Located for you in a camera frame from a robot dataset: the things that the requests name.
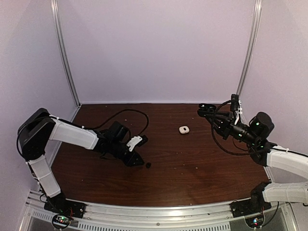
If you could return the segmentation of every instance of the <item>brown wooden surface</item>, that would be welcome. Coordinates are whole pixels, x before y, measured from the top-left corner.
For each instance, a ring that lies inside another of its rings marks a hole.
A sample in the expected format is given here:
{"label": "brown wooden surface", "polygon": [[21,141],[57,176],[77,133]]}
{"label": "brown wooden surface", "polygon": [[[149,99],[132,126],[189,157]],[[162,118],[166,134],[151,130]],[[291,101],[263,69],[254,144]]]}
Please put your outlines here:
{"label": "brown wooden surface", "polygon": [[[99,153],[63,143],[52,170],[68,198],[110,205],[198,205],[249,197],[267,180],[263,167],[250,157],[232,156],[216,146],[196,104],[83,105],[74,122],[94,127],[124,108],[150,117],[145,132],[149,141],[136,151],[151,168],[126,167],[120,160],[102,160]],[[145,125],[145,118],[134,112],[116,120],[133,135]],[[188,126],[190,133],[181,135],[180,126]],[[219,141],[238,151],[231,138]]]}

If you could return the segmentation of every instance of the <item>white wall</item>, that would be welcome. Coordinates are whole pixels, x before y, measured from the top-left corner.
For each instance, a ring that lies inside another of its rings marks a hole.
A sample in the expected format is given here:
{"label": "white wall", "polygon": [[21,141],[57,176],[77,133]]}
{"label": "white wall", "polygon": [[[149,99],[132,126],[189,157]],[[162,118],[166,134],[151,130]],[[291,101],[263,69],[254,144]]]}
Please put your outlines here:
{"label": "white wall", "polygon": [[254,0],[61,0],[82,103],[223,102],[237,90]]}
{"label": "white wall", "polygon": [[[40,107],[66,119],[75,107],[50,0],[0,1],[0,28],[0,227],[13,231],[36,184],[16,151],[17,129]],[[47,148],[48,158],[54,145]]]}
{"label": "white wall", "polygon": [[[268,113],[275,129],[269,140],[308,154],[308,1],[262,3],[262,18],[243,100],[247,120]],[[277,182],[302,178],[272,169]],[[308,210],[296,205],[301,230]]]}

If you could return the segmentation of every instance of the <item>robotic arm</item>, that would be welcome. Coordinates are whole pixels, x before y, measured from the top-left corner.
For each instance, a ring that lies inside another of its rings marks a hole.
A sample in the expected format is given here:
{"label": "robotic arm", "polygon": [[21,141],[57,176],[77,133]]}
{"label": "robotic arm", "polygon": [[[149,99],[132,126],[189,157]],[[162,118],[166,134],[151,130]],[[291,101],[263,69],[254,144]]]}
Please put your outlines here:
{"label": "robotic arm", "polygon": [[[219,112],[219,109],[231,103],[231,112]],[[271,118],[264,112],[259,112],[246,125],[241,122],[242,113],[239,96],[233,94],[231,100],[216,108],[212,104],[200,104],[198,115],[207,119],[212,127],[214,141],[216,133],[227,139],[229,136],[246,143],[248,153],[233,153],[218,146],[233,155],[250,155],[253,161],[264,167],[276,167],[300,175],[308,179],[308,155],[290,151],[268,142],[267,137],[274,129]],[[234,217],[246,216],[271,207],[270,202],[285,201],[308,203],[308,181],[301,183],[262,182],[251,191],[251,199],[231,204]]]}
{"label": "robotic arm", "polygon": [[17,142],[21,146],[20,155],[46,195],[44,208],[61,214],[71,210],[74,217],[82,218],[85,206],[66,200],[44,155],[48,140],[78,145],[102,155],[110,153],[128,167],[143,165],[143,159],[134,148],[142,146],[148,139],[143,135],[122,142],[127,132],[128,128],[119,122],[114,122],[109,129],[96,131],[54,117],[44,108],[38,109],[19,128]]}

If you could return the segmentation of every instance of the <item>black mounting base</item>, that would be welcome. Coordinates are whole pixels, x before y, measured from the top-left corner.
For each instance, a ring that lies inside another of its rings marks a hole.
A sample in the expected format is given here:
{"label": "black mounting base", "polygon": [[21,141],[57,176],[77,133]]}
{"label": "black mounting base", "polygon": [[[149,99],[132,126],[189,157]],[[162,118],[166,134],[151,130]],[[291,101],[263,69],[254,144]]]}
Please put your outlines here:
{"label": "black mounting base", "polygon": [[[81,203],[81,202],[76,202],[76,201],[68,201],[65,200],[65,207],[68,208],[67,211],[64,212],[64,215],[68,215],[70,216],[71,211],[70,208],[72,208],[73,210],[73,217],[75,218],[83,218],[83,213],[85,211],[85,204]],[[59,213],[58,210],[56,210],[54,207],[51,206],[51,204],[46,201],[45,205],[44,205],[44,209],[54,212],[54,213]]]}
{"label": "black mounting base", "polygon": [[[235,201],[230,204],[231,212],[234,218],[248,216],[254,213],[261,212],[261,208],[252,208],[251,199],[244,200],[244,201]],[[271,204],[265,202],[263,204],[264,210],[270,209]]]}

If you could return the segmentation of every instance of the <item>vertical metal rail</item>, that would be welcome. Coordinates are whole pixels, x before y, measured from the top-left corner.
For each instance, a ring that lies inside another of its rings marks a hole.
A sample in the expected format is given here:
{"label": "vertical metal rail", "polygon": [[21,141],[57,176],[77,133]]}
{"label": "vertical metal rail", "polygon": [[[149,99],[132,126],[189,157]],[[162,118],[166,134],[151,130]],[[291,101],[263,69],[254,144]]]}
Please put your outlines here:
{"label": "vertical metal rail", "polygon": [[75,88],[75,85],[74,85],[74,81],[73,81],[73,78],[72,78],[71,69],[70,69],[69,64],[68,64],[67,54],[66,54],[65,45],[64,45],[64,39],[63,39],[60,16],[59,16],[59,9],[58,9],[58,0],[51,0],[51,10],[52,10],[52,15],[53,15],[53,19],[54,19],[54,25],[55,25],[55,29],[56,29],[58,44],[59,44],[59,48],[60,48],[61,59],[62,59],[65,75],[66,75],[66,78],[67,78],[67,82],[68,82],[70,91],[72,93],[74,103],[75,103],[76,107],[79,107],[80,102],[79,102],[79,98],[78,98],[76,88]]}
{"label": "vertical metal rail", "polygon": [[248,43],[248,48],[247,48],[247,54],[246,54],[246,58],[245,58],[245,62],[244,62],[239,86],[238,86],[237,92],[236,92],[238,95],[241,95],[241,93],[243,91],[244,83],[245,83],[247,73],[248,73],[248,69],[249,69],[249,66],[250,66],[250,63],[251,63],[251,59],[252,59],[252,53],[253,53],[253,50],[254,50],[254,47],[255,47],[257,34],[258,34],[258,30],[259,30],[259,25],[260,25],[260,19],[261,19],[261,11],[262,11],[261,3],[262,3],[262,0],[256,0],[256,2],[255,2],[255,10],[254,10],[254,16],[253,16],[253,19],[252,19],[251,32],[250,32],[250,38],[249,38],[249,43]]}

